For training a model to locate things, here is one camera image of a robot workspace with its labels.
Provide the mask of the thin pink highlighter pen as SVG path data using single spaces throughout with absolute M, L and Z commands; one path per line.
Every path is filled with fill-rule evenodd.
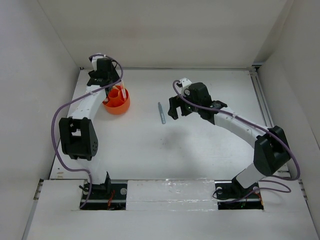
M 124 85 L 124 81 L 122 80 L 121 81 L 121 93 L 122 93 L 122 97 L 123 97 L 123 100 L 126 101 L 127 100 L 127 94 L 126 94 L 126 89 L 125 89 L 125 85 Z

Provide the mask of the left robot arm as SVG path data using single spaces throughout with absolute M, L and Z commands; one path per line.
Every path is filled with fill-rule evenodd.
M 94 54 L 89 60 L 93 70 L 88 73 L 89 81 L 85 91 L 88 96 L 79 101 L 78 107 L 69 117 L 59 120 L 60 144 L 65 155 L 90 171 L 92 180 L 88 182 L 92 183 L 95 194 L 104 199 L 111 194 L 111 180 L 99 161 L 93 159 L 99 147 L 93 120 L 120 77 L 114 66 L 114 59 L 105 54 Z

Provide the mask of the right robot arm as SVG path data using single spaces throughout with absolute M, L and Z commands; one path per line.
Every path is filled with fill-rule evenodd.
M 186 117 L 197 113 L 203 120 L 223 128 L 245 141 L 253 149 L 252 163 L 238 173 L 226 190 L 233 197 L 243 197 L 259 181 L 271 177 L 292 159 L 286 135 L 282 128 L 258 125 L 235 113 L 228 105 L 212 100 L 202 82 L 192 83 L 187 78 L 172 84 L 176 96 L 169 99 L 168 115 L 178 119 L 177 109 Z

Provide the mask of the orange round organizer container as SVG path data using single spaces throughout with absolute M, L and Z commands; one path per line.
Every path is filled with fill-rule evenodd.
M 122 115 L 126 113 L 130 107 L 131 100 L 127 89 L 126 101 L 124 101 L 121 91 L 121 85 L 115 85 L 107 95 L 106 99 L 102 102 L 105 110 L 112 115 Z

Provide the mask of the aluminium frame rail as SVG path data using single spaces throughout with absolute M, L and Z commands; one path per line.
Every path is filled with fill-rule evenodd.
M 271 117 L 271 113 L 267 104 L 267 100 L 265 97 L 265 94 L 263 92 L 262 84 L 259 78 L 258 70 L 262 66 L 262 63 L 253 63 L 251 67 L 248 68 L 252 85 L 256 94 L 256 98 L 258 101 L 258 105 L 262 114 L 263 122 L 268 126 L 268 127 L 273 127 L 275 124 L 273 122 L 273 119 Z M 280 169 L 278 172 L 280 176 L 284 177 L 292 177 L 292 174 L 296 173 L 296 168 L 293 160 L 291 159 L 288 161 L 284 167 Z

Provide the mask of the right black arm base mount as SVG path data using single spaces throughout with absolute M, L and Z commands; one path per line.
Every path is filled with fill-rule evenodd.
M 263 210 L 258 182 L 243 188 L 235 179 L 215 180 L 212 197 L 217 200 L 218 210 Z

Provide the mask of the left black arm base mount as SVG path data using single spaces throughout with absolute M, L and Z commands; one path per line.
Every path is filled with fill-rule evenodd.
M 92 211 L 124 211 L 126 210 L 128 183 L 126 181 L 111 182 L 110 193 L 92 191 L 88 201 L 87 192 L 82 193 L 79 207 Z

